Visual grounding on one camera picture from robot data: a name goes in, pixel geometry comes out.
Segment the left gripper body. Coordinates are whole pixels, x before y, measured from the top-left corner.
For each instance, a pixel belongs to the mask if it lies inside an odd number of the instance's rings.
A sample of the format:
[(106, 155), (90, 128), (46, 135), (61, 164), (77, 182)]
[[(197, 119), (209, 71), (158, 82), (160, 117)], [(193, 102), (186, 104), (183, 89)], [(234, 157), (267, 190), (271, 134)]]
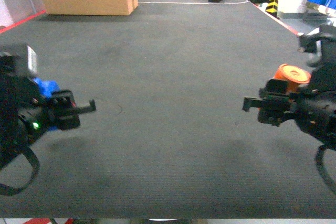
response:
[[(47, 122), (47, 109), (38, 105), (37, 54), (28, 44), (1, 45), (1, 165), (6, 165), (44, 134), (39, 123)], [(76, 114), (63, 115), (75, 103), (70, 90), (52, 93), (50, 104), (59, 130), (80, 126)]]

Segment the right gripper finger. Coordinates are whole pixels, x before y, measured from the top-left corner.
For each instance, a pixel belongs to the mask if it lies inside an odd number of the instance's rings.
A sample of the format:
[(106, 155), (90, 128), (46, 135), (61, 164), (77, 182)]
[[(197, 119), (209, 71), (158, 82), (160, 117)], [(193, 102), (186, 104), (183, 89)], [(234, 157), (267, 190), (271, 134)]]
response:
[(242, 110), (249, 112), (251, 108), (261, 110), (264, 107), (265, 100), (261, 98), (244, 97)]

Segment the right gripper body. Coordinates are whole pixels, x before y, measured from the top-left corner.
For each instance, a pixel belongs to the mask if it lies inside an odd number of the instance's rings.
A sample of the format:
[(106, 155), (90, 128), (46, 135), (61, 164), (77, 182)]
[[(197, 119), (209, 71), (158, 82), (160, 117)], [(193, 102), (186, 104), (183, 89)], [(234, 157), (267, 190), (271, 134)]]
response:
[(279, 126), (295, 120), (299, 129), (335, 149), (335, 27), (320, 25), (317, 33), (299, 35), (299, 48), (314, 53), (309, 83), (285, 94), (286, 81), (267, 81), (260, 89), (258, 121)]

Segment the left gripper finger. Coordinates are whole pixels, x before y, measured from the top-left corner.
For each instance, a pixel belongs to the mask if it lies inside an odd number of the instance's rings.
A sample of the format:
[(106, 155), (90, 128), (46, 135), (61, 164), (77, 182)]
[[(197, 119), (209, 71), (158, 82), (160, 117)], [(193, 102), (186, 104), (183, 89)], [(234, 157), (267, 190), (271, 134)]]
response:
[(95, 100), (92, 99), (89, 103), (84, 105), (76, 105), (74, 102), (72, 103), (71, 113), (72, 114), (85, 114), (96, 111), (96, 103)]

